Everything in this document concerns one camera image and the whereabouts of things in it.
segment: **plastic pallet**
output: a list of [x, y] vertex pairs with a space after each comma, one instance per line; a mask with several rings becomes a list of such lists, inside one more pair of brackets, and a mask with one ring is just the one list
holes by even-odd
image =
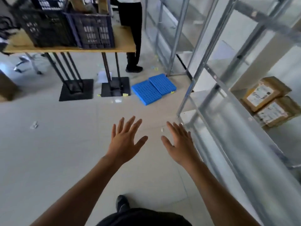
[[162, 95], [147, 80], [133, 85], [132, 90], [140, 98], [144, 105], [149, 105], [150, 103], [162, 98]]
[[165, 76], [165, 74], [150, 77], [149, 81], [161, 95], [166, 95], [177, 90], [177, 87]]

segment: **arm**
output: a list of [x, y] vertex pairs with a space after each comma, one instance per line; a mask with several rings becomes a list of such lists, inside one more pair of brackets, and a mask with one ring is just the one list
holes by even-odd
[[144, 136], [134, 144], [135, 134], [142, 123], [140, 119], [133, 125], [134, 120], [133, 116], [123, 127], [122, 118], [117, 130], [116, 125], [113, 125], [111, 144], [106, 155], [31, 226], [85, 225], [111, 177], [139, 152], [148, 139]]
[[161, 140], [170, 156], [179, 163], [193, 179], [215, 226], [260, 226], [260, 224], [216, 180], [200, 160], [194, 148], [190, 132], [180, 124], [167, 122], [174, 146], [167, 137]]

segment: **shoe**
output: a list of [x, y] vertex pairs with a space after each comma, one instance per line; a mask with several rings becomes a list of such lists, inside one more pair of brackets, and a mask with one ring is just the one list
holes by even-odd
[[126, 67], [127, 73], [140, 73], [141, 71], [143, 71], [143, 67], [139, 67], [137, 65], [132, 67]]
[[130, 204], [128, 199], [124, 195], [119, 195], [116, 199], [116, 211], [121, 213], [129, 209]]

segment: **table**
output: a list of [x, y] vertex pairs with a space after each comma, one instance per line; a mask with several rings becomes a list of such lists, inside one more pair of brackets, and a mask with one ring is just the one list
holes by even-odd
[[[104, 48], [104, 49], [82, 49], [78, 47], [51, 47], [51, 48], [36, 48], [28, 35], [24, 30], [20, 30], [17, 34], [13, 35], [9, 39], [9, 44], [7, 45], [4, 52], [7, 53], [23, 53], [23, 52], [43, 52], [45, 53], [47, 59], [55, 69], [57, 75], [63, 82], [63, 87], [61, 91], [61, 96], [59, 101], [70, 101], [70, 100], [84, 100], [93, 98], [93, 79], [81, 79], [81, 76], [76, 68], [76, 65], [70, 55], [70, 52], [101, 52], [103, 63], [106, 71], [106, 76], [108, 83], [103, 83], [101, 88], [102, 97], [113, 97], [113, 96], [122, 96], [124, 93], [130, 95], [130, 83], [129, 77], [120, 77], [119, 64], [118, 64], [118, 52], [136, 52], [136, 45], [134, 43], [133, 35], [130, 27], [127, 26], [113, 26], [114, 39], [115, 39], [115, 48]], [[117, 74], [118, 77], [110, 77], [109, 65], [107, 62], [106, 52], [114, 52], [116, 65], [117, 65]], [[62, 72], [66, 76], [66, 80], [63, 78], [62, 73], [58, 69], [56, 63], [51, 58], [49, 53], [53, 53], [58, 65], [60, 66]], [[64, 62], [73, 78], [69, 77], [67, 71], [62, 65], [61, 60], [59, 59], [57, 53], [61, 53]], [[70, 63], [77, 75], [77, 78], [71, 68], [71, 65], [67, 59], [70, 60]]]

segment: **forearm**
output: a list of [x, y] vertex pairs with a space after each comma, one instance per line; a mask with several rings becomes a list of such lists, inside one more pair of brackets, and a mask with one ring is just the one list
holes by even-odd
[[215, 226], [249, 225], [258, 222], [216, 180], [207, 166], [199, 161], [187, 168], [197, 186]]
[[103, 157], [96, 166], [31, 226], [84, 226], [103, 189], [120, 165]]

